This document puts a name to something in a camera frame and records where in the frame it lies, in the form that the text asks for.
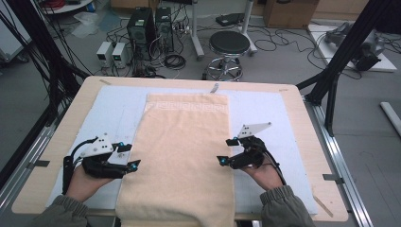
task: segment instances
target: sleeve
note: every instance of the sleeve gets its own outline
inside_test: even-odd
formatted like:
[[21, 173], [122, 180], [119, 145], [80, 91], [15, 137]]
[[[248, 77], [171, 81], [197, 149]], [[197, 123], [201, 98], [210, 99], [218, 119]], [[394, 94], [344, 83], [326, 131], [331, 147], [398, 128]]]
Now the sleeve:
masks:
[[66, 196], [58, 196], [53, 203], [39, 216], [34, 218], [28, 227], [85, 227], [88, 207], [82, 202]]
[[289, 185], [263, 193], [260, 200], [263, 203], [263, 227], [315, 226], [304, 203], [294, 195]]

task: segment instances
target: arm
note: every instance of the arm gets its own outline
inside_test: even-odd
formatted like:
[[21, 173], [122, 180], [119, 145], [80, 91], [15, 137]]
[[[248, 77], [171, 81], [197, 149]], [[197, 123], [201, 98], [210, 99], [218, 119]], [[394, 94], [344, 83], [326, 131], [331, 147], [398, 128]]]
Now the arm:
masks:
[[92, 197], [101, 186], [112, 180], [93, 178], [85, 173], [82, 166], [78, 166], [65, 196], [55, 198], [53, 203], [28, 226], [85, 227], [88, 207], [83, 202]]
[[242, 170], [266, 190], [260, 195], [263, 226], [315, 226], [303, 202], [294, 195], [289, 185], [283, 185], [277, 170], [267, 158], [259, 168], [252, 166]]

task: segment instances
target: beige towel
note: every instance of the beige towel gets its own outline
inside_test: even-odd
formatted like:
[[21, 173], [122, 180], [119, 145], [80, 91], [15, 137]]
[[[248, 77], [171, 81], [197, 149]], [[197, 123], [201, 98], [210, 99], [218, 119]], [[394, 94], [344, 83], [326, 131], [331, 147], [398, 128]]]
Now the beige towel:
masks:
[[234, 225], [233, 171], [216, 157], [231, 155], [228, 110], [227, 96], [148, 95], [130, 157], [142, 162], [116, 205], [123, 226]]

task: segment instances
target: person's hand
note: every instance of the person's hand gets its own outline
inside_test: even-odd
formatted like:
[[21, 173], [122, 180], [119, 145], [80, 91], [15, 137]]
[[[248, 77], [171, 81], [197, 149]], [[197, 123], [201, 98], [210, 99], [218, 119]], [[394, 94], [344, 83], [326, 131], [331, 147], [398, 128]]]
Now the person's hand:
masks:
[[266, 157], [259, 168], [248, 166], [242, 168], [242, 170], [248, 173], [265, 190], [272, 190], [273, 188], [283, 186], [276, 169]]
[[73, 178], [71, 179], [65, 196], [84, 202], [92, 197], [101, 186], [112, 180], [113, 179], [91, 177], [85, 173], [82, 166], [78, 166], [74, 171]]

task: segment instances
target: round stool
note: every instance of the round stool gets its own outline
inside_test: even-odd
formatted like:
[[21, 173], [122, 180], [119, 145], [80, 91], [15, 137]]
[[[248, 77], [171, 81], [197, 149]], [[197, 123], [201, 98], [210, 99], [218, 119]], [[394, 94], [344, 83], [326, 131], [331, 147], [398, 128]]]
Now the round stool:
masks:
[[219, 58], [207, 65], [207, 74], [215, 80], [238, 81], [242, 77], [242, 67], [238, 57], [250, 48], [247, 37], [235, 31], [219, 31], [210, 37], [209, 47]]

